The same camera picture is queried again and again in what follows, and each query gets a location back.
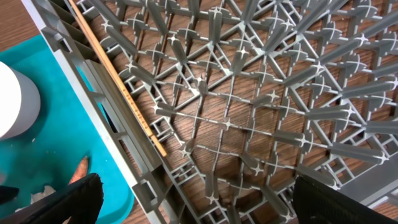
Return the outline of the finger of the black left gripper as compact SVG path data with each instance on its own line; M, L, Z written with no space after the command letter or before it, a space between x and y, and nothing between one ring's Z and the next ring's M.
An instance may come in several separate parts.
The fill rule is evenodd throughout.
M0 186L0 205L7 203L17 197L19 189L15 187Z

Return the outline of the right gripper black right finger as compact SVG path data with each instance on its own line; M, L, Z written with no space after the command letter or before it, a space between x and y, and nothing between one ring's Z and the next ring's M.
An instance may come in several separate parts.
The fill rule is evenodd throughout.
M300 224L395 224L393 219L307 175L295 181L293 206Z

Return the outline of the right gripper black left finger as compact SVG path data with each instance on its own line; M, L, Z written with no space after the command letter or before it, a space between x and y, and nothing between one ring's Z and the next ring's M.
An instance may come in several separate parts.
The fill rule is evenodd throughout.
M1 224L95 223L104 201L103 183L88 174L62 190L1 219Z

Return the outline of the small white tissue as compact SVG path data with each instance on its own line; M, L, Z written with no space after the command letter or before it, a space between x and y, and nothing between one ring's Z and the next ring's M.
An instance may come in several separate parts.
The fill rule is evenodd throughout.
M33 203L36 203L39 200L41 200L55 192L56 192L56 190L53 187L51 187L50 185L45 185L43 192L38 192L36 194L30 195L30 204L32 205Z

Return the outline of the grey dishwasher rack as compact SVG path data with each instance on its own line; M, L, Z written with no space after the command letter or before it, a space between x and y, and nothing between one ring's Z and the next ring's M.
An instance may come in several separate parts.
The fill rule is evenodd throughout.
M396 1L68 1L24 6L151 223L287 223L308 175L397 202Z

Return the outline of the orange carrot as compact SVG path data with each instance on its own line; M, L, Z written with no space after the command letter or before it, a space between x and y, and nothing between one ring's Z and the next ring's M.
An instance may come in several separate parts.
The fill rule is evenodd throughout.
M84 176L87 175L89 169L89 159L88 156L85 156L78 164L77 168L75 169L74 174L72 175L69 184L72 184Z

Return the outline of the teal plastic tray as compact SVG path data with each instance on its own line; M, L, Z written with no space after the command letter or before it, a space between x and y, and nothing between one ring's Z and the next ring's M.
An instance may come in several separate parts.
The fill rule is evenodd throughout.
M1 61L29 77L40 93L40 113L24 133L1 141L1 184L19 189L1 205L4 218L28 206L46 185L66 187L80 161L103 183L104 202L98 223L121 223L130 213L134 194L85 109L40 35L1 52Z

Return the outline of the white paper cup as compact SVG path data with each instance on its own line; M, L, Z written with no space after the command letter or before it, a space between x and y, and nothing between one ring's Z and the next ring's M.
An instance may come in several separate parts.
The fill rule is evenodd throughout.
M27 131L39 115L40 94L35 83L1 63L1 139Z

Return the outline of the wooden chopstick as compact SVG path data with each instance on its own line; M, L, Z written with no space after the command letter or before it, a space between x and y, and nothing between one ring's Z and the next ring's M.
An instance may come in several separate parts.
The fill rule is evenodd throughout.
M106 71L108 72L109 76L112 78L113 82L121 92L123 98L129 105L131 111L134 113L134 116L138 120L141 125L141 128L144 130L147 137L154 143L156 149L160 152L161 156L165 157L167 155L166 150L164 149L163 145L161 145L160 141L156 137L156 135L152 132L150 126L144 119L142 113L140 112L139 108L137 107L135 101L133 100L132 96L130 95L129 91L125 87L123 81L120 79L116 69L113 67L109 57L106 55L106 52L100 45L100 42L96 38L95 34L91 30L90 26L88 25L87 21L85 20L83 14L80 12L79 8L75 4L73 0L68 0L70 3L74 13L76 14L75 19L80 26L81 30L83 31L85 37L88 39L88 42L92 46L95 54L99 58L102 65L105 67Z

